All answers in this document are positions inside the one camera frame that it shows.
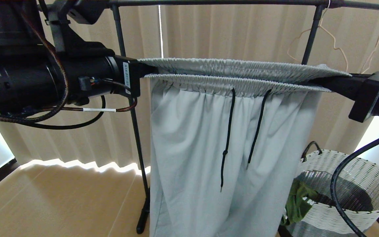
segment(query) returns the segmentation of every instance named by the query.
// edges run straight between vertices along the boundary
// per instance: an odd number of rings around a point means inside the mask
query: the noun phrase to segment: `floor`
[[[143,203],[134,169],[24,165],[0,182],[0,236],[147,237],[148,223],[136,233]],[[378,223],[367,236],[379,237]]]

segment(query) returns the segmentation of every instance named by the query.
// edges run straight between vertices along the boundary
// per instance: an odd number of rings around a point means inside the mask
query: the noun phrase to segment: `tile grout line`
[[[26,186],[24,186],[20,191],[18,191],[17,192],[17,194],[16,195],[14,195],[8,202],[6,202],[1,208],[0,208],[0,212],[1,212],[1,210],[2,209],[4,209],[4,207],[6,206],[6,205],[8,205],[15,197],[17,197],[19,194],[20,194],[20,192],[23,192],[23,190],[25,189],[25,188],[27,188],[39,175],[41,175],[44,171],[46,171],[46,169],[47,169],[48,167],[46,167],[46,168],[44,168],[43,169],[43,171],[41,171],[38,175],[36,175],[32,180],[30,180],[30,182],[26,185]]]
[[[133,179],[133,181],[131,182],[130,187],[128,188],[127,194],[125,195],[125,198],[124,198],[124,200],[122,201],[121,207],[119,207],[118,214],[116,215],[115,220],[114,220],[114,222],[112,223],[112,227],[111,227],[111,229],[110,229],[110,231],[109,231],[109,233],[108,233],[108,235],[107,235],[108,237],[109,237],[110,234],[112,233],[113,227],[115,226],[116,220],[117,220],[118,217],[119,217],[119,213],[121,213],[121,210],[122,210],[122,207],[124,206],[125,200],[128,198],[128,195],[129,195],[129,193],[130,193],[130,191],[131,191],[131,187],[133,186],[136,177],[137,177],[137,174],[134,175],[134,179]]]

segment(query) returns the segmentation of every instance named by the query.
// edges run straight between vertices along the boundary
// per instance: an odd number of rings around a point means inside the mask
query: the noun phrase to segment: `laundry basket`
[[[306,156],[312,144],[318,150]],[[337,212],[330,194],[333,172],[347,156],[321,150],[314,141],[305,149],[295,178],[316,190],[318,198],[302,221],[286,227],[293,237],[356,237]],[[379,166],[361,158],[352,160],[341,172],[336,192],[347,216],[361,231],[367,231],[379,217]]]

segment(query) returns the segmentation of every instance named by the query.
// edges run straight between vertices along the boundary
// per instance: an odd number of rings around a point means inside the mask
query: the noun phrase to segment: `clothes rack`
[[[302,58],[302,64],[306,65],[313,48],[314,39],[316,37],[319,22],[322,17],[323,10],[328,7],[328,0],[111,0],[109,3],[110,9],[113,12],[118,43],[120,47],[120,54],[126,56],[125,44],[122,34],[121,19],[119,13],[120,6],[155,6],[155,5],[298,5],[298,6],[316,6],[314,13],[313,23],[311,31],[308,37],[308,42],[305,47],[304,56]],[[364,3],[358,1],[345,1],[345,0],[331,0],[329,8],[357,8],[357,9],[370,9],[378,10],[379,4],[376,3]],[[141,174],[143,177],[144,191],[146,199],[141,210],[141,215],[137,224],[137,233],[144,232],[147,217],[149,215],[150,208],[150,188],[147,183],[146,172],[144,169],[144,161],[141,153],[141,142],[138,129],[137,115],[135,108],[131,110],[131,118],[133,122],[134,135],[136,138],[138,157],[140,162]]]

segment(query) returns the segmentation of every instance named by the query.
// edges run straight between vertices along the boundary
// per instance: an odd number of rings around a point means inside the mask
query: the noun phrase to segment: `green garment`
[[[313,206],[311,199],[317,196],[318,193],[315,190],[305,183],[294,179],[280,225],[290,225],[300,222]]]

